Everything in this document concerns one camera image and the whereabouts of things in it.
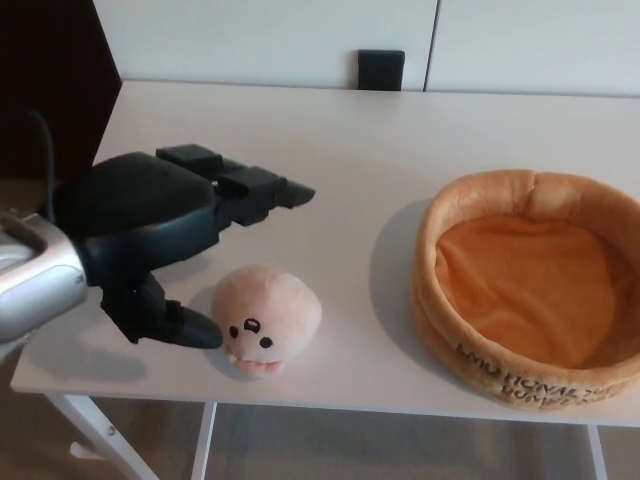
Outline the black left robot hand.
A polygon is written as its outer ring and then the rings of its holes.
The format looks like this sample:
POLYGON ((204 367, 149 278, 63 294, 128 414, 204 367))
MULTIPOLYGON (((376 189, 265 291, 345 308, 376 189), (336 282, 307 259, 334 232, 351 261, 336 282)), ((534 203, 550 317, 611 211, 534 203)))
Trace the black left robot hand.
POLYGON ((169 300, 153 271, 216 245, 237 223, 308 203, 313 188, 185 144, 104 160, 57 189, 55 224, 72 241, 100 306, 132 343, 196 349, 223 343, 208 317, 169 300))

